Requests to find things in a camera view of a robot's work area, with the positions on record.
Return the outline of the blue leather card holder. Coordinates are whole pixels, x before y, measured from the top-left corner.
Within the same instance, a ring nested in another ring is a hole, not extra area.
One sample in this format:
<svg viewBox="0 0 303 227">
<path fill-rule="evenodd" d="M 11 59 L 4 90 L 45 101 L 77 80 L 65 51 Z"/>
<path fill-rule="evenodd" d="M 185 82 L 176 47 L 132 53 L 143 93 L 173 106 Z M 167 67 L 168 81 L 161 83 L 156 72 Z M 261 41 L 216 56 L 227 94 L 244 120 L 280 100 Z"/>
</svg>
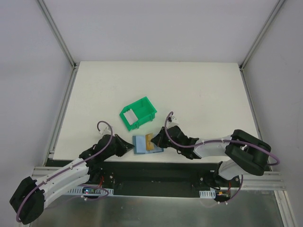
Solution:
<svg viewBox="0 0 303 227">
<path fill-rule="evenodd" d="M 154 153 L 161 153 L 164 151 L 163 148 L 157 147 L 155 144 L 154 144 L 154 150 L 147 151 L 145 145 L 145 135 L 133 136 L 133 144 L 134 144 L 134 154 L 136 155 L 154 154 Z"/>
</svg>

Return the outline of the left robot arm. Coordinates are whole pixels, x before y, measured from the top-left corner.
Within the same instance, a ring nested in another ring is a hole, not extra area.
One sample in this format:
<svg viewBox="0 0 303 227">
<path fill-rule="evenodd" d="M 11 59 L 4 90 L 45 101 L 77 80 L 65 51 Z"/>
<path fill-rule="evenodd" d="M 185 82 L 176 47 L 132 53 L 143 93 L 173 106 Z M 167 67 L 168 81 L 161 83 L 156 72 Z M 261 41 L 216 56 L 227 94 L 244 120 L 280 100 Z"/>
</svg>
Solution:
<svg viewBox="0 0 303 227">
<path fill-rule="evenodd" d="M 35 221 L 54 200 L 83 183 L 95 184 L 100 179 L 97 170 L 106 159 L 121 157 L 134 148 L 117 134 L 103 136 L 97 144 L 52 174 L 33 179 L 24 178 L 9 200 L 16 212 L 16 221 L 27 225 Z"/>
</svg>

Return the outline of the gold patterned credit card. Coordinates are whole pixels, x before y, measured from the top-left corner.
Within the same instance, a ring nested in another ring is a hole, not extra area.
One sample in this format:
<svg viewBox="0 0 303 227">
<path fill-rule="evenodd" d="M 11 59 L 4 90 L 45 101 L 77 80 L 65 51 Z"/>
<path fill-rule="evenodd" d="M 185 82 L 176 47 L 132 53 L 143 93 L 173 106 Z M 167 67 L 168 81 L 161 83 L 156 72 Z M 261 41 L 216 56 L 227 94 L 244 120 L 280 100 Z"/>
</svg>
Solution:
<svg viewBox="0 0 303 227">
<path fill-rule="evenodd" d="M 153 139 L 153 134 L 149 133 L 145 135 L 145 145 L 146 145 L 146 150 L 151 151 L 154 150 L 154 143 L 152 142 Z"/>
</svg>

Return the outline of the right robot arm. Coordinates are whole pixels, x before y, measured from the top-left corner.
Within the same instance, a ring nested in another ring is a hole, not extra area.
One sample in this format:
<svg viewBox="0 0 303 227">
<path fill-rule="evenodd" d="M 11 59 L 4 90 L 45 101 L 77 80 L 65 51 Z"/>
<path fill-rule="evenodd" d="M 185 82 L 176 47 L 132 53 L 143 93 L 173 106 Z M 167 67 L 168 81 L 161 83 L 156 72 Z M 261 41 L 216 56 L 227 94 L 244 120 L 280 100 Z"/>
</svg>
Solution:
<svg viewBox="0 0 303 227">
<path fill-rule="evenodd" d="M 214 172 L 203 177 L 205 184 L 214 189 L 225 186 L 230 180 L 244 173 L 262 176 L 267 167 L 268 154 L 271 152 L 267 143 L 239 129 L 221 139 L 202 141 L 186 136 L 178 126 L 168 129 L 162 127 L 151 139 L 151 143 L 160 148 L 173 148 L 191 160 L 228 157 L 229 160 L 221 160 Z"/>
</svg>

